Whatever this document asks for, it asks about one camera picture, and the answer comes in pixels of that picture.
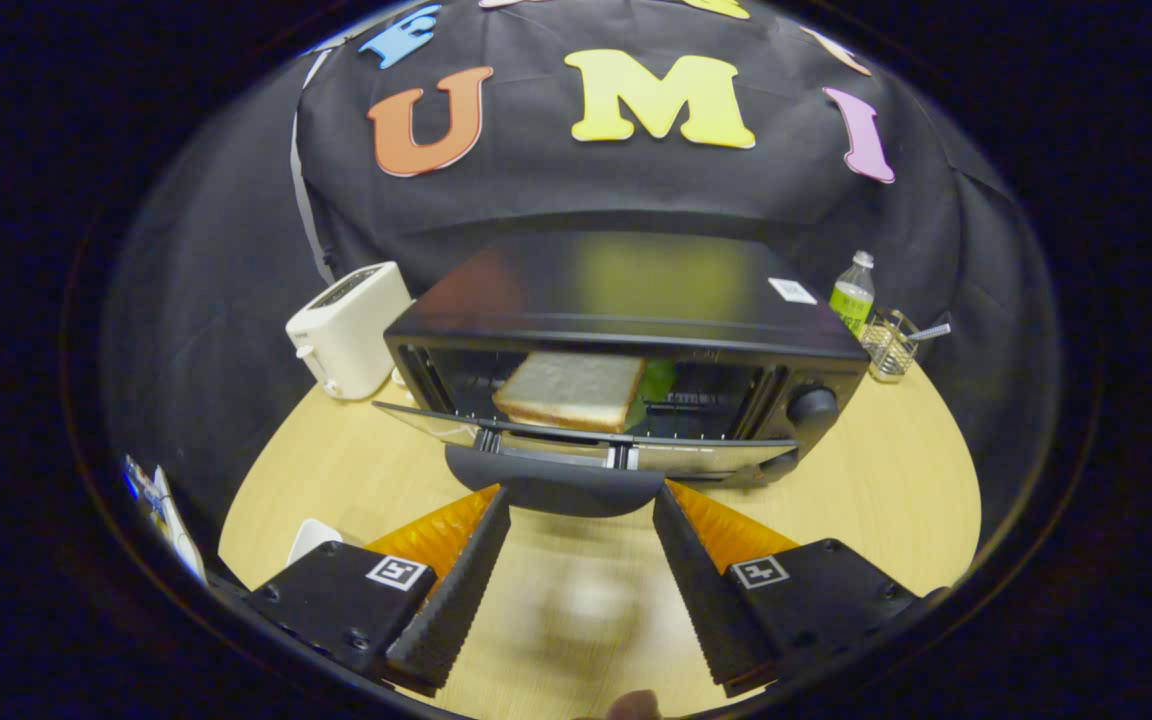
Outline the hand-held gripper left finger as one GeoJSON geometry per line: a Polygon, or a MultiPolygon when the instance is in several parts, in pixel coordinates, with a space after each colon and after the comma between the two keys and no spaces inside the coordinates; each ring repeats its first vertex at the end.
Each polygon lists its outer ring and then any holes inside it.
{"type": "Polygon", "coordinates": [[[353,673],[434,696],[447,684],[511,528],[488,486],[366,546],[328,539],[247,594],[289,637],[353,673]]]}

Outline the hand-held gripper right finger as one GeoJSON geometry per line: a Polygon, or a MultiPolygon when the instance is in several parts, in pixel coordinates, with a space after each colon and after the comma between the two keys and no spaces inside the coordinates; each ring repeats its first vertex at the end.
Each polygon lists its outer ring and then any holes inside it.
{"type": "Polygon", "coordinates": [[[730,697],[856,659],[946,593],[918,594],[841,539],[794,541],[673,480],[653,524],[708,674],[730,697]]]}

